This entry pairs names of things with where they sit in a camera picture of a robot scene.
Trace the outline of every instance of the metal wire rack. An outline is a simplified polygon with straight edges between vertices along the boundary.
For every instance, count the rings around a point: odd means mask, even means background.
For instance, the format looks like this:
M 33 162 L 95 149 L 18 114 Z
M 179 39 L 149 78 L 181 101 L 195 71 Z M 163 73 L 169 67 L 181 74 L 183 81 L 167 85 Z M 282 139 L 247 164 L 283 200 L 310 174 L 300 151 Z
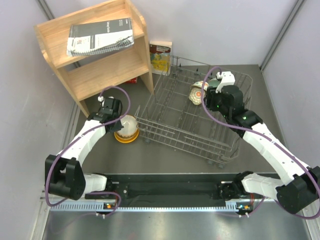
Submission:
M 189 100 L 192 84 L 202 81 L 213 66 L 172 56 L 170 73 L 159 76 L 144 109 L 138 107 L 135 117 L 140 135 L 146 142 L 155 141 L 216 162 L 223 168 L 239 155 L 240 138 L 229 128 L 212 121 L 201 104 Z M 252 78 L 231 71 L 235 85 L 243 92 L 245 107 L 250 107 Z M 225 122 L 218 112 L 212 116 Z

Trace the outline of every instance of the white wall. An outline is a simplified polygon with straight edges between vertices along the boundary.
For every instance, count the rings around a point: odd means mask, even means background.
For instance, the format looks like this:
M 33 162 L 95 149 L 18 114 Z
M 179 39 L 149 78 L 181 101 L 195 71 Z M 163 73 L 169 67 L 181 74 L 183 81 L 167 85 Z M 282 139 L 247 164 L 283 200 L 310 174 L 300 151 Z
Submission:
M 27 239 L 44 187 L 44 162 L 62 142 L 73 100 L 45 62 L 35 0 L 0 3 L 0 239 Z
M 131 0 L 149 40 L 208 64 L 261 64 L 295 0 Z M 46 0 L 56 17 L 104 0 Z
M 320 164 L 320 1 L 298 13 L 264 76 L 289 149 Z

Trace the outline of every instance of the gray book cover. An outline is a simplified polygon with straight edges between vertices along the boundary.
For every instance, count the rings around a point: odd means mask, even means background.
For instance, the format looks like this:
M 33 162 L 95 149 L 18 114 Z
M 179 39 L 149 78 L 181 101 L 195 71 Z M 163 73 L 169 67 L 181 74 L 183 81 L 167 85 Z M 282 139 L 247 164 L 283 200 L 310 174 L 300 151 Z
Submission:
M 134 44 L 130 18 L 72 25 L 67 41 L 68 56 L 85 56 L 128 48 Z

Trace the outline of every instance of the yellow plate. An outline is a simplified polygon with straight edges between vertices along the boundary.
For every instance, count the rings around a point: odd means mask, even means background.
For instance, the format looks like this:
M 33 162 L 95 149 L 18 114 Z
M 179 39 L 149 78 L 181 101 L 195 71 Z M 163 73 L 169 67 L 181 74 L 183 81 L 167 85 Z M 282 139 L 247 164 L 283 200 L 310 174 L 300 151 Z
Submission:
M 118 142 L 122 143 L 122 144 L 128 144 L 133 142 L 134 140 L 137 139 L 137 137 L 139 136 L 139 129 L 136 130 L 135 134 L 130 137 L 130 138 L 122 138 L 120 137 L 116 132 L 114 133 L 114 137 L 115 139 L 117 139 Z

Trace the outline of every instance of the book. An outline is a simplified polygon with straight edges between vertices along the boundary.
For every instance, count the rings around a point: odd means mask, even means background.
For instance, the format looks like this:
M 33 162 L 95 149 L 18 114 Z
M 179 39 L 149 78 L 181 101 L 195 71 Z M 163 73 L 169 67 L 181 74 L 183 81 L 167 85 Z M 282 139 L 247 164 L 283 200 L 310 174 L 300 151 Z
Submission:
M 153 74 L 170 74 L 171 41 L 150 41 L 150 61 Z
M 66 46 L 70 57 L 108 53 L 134 44 L 130 18 L 72 25 Z

